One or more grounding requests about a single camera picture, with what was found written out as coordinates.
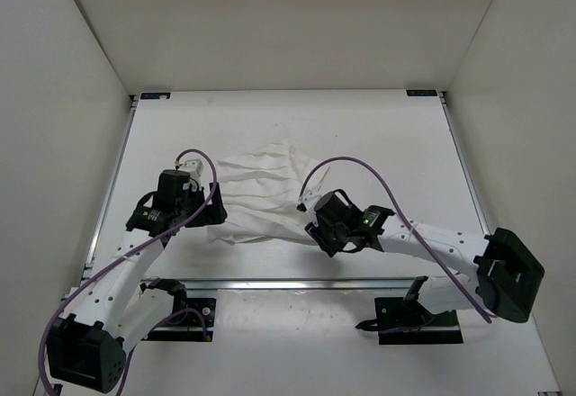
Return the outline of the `white pleated skirt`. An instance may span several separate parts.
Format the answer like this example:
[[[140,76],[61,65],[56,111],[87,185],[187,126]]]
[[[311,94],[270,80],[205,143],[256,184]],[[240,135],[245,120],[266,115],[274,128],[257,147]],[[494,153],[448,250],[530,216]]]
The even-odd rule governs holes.
[[[319,163],[287,140],[217,161],[226,221],[208,239],[229,244],[280,239],[310,244],[305,215],[297,210],[305,178]]]

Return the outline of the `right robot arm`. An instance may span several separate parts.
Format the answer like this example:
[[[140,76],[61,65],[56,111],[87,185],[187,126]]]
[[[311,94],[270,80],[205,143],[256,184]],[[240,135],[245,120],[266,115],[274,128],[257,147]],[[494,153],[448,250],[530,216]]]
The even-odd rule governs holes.
[[[341,189],[324,195],[307,192],[297,209],[308,219],[308,235],[331,257],[368,248],[439,265],[444,275],[416,277],[403,299],[404,316],[414,324],[446,311],[474,308],[525,323],[545,275],[541,263],[509,229],[485,236],[440,229],[377,205],[361,210]]]

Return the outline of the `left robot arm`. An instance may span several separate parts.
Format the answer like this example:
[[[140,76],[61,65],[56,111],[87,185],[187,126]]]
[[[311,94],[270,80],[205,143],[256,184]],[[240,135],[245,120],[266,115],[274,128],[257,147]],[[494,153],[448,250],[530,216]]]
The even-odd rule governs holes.
[[[155,328],[200,312],[174,279],[145,273],[182,228],[222,224],[220,186],[203,189],[203,164],[192,159],[161,172],[157,188],[139,199],[109,265],[78,287],[43,339],[47,378],[100,392],[121,391],[136,345]]]

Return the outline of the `left blue corner label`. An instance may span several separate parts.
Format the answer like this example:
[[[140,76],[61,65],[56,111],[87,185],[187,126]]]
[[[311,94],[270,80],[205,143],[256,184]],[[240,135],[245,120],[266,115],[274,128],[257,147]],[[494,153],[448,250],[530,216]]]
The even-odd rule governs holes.
[[[139,96],[140,100],[167,100],[171,97],[170,92],[144,92]]]

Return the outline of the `blue corner label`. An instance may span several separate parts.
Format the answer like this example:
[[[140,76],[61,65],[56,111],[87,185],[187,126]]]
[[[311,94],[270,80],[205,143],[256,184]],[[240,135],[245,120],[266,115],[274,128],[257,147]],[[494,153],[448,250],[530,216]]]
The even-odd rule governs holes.
[[[140,100],[167,100],[171,97],[170,92],[144,92],[139,96]]]
[[[437,91],[434,89],[407,89],[408,97],[437,97]]]

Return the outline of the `right blue corner label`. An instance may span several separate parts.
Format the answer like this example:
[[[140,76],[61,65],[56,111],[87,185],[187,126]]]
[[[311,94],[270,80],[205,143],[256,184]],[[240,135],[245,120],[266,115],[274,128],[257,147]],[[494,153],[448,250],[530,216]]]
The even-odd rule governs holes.
[[[434,89],[407,89],[408,97],[437,97],[437,91]]]

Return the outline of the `aluminium table edge rail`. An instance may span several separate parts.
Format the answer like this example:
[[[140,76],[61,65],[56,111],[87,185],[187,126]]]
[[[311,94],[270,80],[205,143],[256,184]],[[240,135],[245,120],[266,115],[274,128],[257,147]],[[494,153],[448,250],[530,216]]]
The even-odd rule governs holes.
[[[311,290],[400,290],[407,291],[412,278],[344,279],[180,279],[187,291],[311,291]]]

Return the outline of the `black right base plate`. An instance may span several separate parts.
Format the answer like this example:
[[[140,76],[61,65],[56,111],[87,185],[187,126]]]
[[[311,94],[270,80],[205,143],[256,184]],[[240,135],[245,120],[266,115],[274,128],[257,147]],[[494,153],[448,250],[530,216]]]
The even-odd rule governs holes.
[[[458,345],[464,342],[454,310],[433,315],[401,297],[374,299],[375,317],[355,328],[376,333],[380,346]]]

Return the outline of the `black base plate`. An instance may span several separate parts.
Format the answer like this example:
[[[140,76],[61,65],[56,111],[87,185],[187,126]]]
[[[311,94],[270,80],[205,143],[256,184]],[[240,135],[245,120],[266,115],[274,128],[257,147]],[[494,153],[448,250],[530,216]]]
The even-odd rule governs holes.
[[[374,299],[375,317],[355,328],[376,333],[380,346],[458,345],[464,342],[454,310],[433,315],[401,297]]]
[[[147,341],[210,343],[217,311],[217,299],[189,295],[175,307],[176,315],[148,333]]]

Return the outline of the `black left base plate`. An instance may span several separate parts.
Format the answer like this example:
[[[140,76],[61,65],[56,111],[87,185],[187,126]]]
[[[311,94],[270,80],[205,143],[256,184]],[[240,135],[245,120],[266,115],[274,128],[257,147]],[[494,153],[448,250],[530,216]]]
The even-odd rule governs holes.
[[[147,341],[210,343],[217,311],[217,299],[189,295],[175,307],[176,315],[148,333]]]

